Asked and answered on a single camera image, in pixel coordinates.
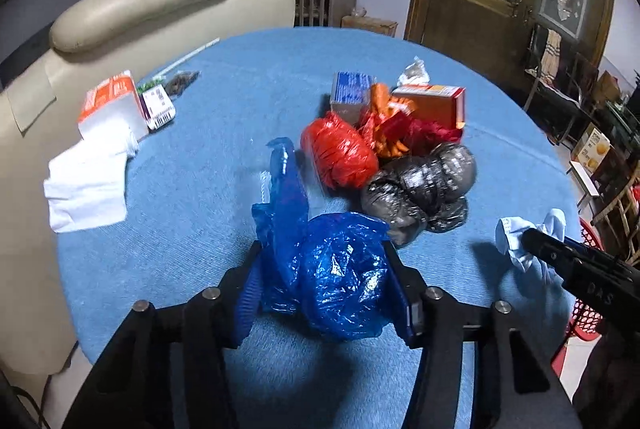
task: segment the light blue cloth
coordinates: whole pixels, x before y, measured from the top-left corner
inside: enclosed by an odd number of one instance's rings
[[[181,65],[202,75],[176,100],[175,119],[144,139],[129,162],[126,221],[58,236],[62,284],[89,360],[135,300],[157,307],[186,301],[242,261],[255,239],[251,205],[262,199],[266,144],[278,136],[298,144],[335,72],[395,81],[416,56],[433,84],[465,86],[463,142],[476,157],[478,179],[466,196],[466,224],[424,232],[400,257],[460,301],[510,301],[551,356],[573,299],[557,285],[540,286],[538,262],[518,271],[494,241],[498,218],[543,218],[553,207],[566,211],[566,234],[578,239],[570,181],[546,137],[500,89],[434,51],[361,30],[300,27],[230,38]],[[312,193],[310,206],[316,214],[341,212],[350,198]],[[241,428],[394,429],[420,351],[408,349],[392,326],[375,339],[335,344],[290,317],[268,315],[225,358]],[[463,358],[458,427],[469,424],[472,346]]]
[[[534,225],[527,219],[519,216],[512,218],[500,218],[495,227],[495,246],[504,255],[509,253],[513,266],[522,272],[526,272],[534,256],[523,249],[522,234],[528,229],[537,229],[543,234],[555,237],[558,241],[564,241],[564,231],[566,229],[566,219],[564,212],[559,208],[552,208],[545,216],[545,221],[539,225]],[[551,284],[556,276],[553,268],[549,268],[544,261],[540,261],[542,268],[542,281],[545,285]]]

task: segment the black plastic bag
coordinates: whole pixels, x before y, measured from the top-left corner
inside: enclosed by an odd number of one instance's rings
[[[476,181],[476,161],[465,146],[446,142],[427,157],[389,162],[361,193],[363,211],[386,221],[388,235],[403,247],[427,229],[447,232],[464,224],[463,196]]]

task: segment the striped towel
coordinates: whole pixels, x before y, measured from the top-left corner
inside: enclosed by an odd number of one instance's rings
[[[554,30],[549,30],[546,37],[545,52],[542,54],[542,70],[540,81],[549,88],[554,87],[554,80],[558,75],[558,64],[560,63],[560,34]],[[529,75],[536,76],[535,68],[526,70]]]

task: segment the beige leather couch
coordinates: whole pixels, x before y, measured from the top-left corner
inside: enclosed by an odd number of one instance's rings
[[[218,37],[292,27],[294,6],[82,0],[56,20],[51,49],[0,94],[0,363],[20,373],[55,373],[76,339],[42,182],[49,160],[80,138],[85,92],[123,70],[139,80]]]

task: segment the crumpled light blue cloth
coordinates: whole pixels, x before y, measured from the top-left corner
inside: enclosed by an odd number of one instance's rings
[[[538,229],[544,234],[555,237],[558,241],[564,241],[564,230],[566,228],[566,219],[564,212],[559,208],[552,208],[545,216],[545,221],[539,225],[534,225],[527,219],[519,216],[511,218],[500,218],[495,227],[495,246],[500,253],[511,257],[511,262],[516,268],[526,272],[531,266],[534,256],[526,252],[520,242],[522,234],[527,229]],[[553,281],[556,272],[553,268],[549,268],[544,261],[540,261],[542,268],[542,280],[544,284]]]

